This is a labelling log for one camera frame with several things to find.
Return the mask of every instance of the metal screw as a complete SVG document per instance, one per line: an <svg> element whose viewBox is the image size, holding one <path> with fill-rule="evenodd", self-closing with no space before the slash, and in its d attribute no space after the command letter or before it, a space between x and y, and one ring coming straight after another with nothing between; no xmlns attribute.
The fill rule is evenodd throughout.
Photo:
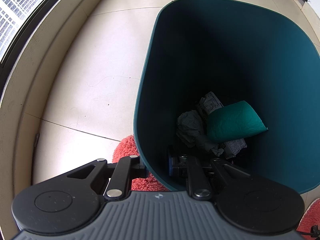
<svg viewBox="0 0 320 240"><path fill-rule="evenodd" d="M197 190L195 191L195 195L196 195L197 197L207 197L207 196L210 195L210 191L207 190L207 189L203 189L203 188L197 189Z"/></svg>
<svg viewBox="0 0 320 240"><path fill-rule="evenodd" d="M108 197L120 197L122 195L122 191L119 189L109 189L107 191Z"/></svg>
<svg viewBox="0 0 320 240"><path fill-rule="evenodd" d="M183 154L183 155L178 157L178 161L181 162L181 163L186 163L187 162L187 157L188 157L188 155Z"/></svg>

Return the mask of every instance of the teal trash can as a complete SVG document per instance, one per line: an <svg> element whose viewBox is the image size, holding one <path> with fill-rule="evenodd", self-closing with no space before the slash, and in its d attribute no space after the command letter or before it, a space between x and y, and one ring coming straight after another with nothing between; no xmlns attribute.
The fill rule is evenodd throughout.
<svg viewBox="0 0 320 240"><path fill-rule="evenodd" d="M268 131L246 139L243 168L299 193L320 182L320 58L291 20L234 0L176 0L159 13L134 115L140 156L170 190L177 117L209 91L245 100Z"/></svg>

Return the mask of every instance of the crumpled paper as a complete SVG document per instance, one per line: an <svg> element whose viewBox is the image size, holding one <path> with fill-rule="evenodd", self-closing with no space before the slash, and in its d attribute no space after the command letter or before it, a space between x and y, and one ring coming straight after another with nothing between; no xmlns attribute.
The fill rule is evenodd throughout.
<svg viewBox="0 0 320 240"><path fill-rule="evenodd" d="M218 157L223 153L223 149L218 149L218 144L211 142L204 134L202 119L195 110L178 117L176 134L189 148L197 146L199 150L212 152Z"/></svg>

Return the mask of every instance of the red shaggy mat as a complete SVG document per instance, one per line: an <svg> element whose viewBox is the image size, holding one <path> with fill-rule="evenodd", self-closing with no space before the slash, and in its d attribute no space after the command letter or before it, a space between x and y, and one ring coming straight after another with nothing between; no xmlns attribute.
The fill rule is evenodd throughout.
<svg viewBox="0 0 320 240"><path fill-rule="evenodd" d="M310 228L314 225L320 226L320 198L316 199L304 213L297 231L310 233ZM311 236L303 236L307 240L315 240Z"/></svg>
<svg viewBox="0 0 320 240"><path fill-rule="evenodd" d="M120 158L129 155L139 155L133 135L129 135L128 137L121 140L113 153L112 162L116 163ZM168 189L159 181L157 181L157 179L151 173L149 173L149 177L146 179L132 180L131 190L168 191Z"/></svg>

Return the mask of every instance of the green foam piece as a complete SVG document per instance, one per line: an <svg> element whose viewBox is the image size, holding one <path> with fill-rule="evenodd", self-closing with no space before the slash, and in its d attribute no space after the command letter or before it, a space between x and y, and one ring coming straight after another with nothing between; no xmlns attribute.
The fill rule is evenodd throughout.
<svg viewBox="0 0 320 240"><path fill-rule="evenodd" d="M207 136L215 143L250 137L266 130L268 128L246 101L219 108L207 119Z"/></svg>

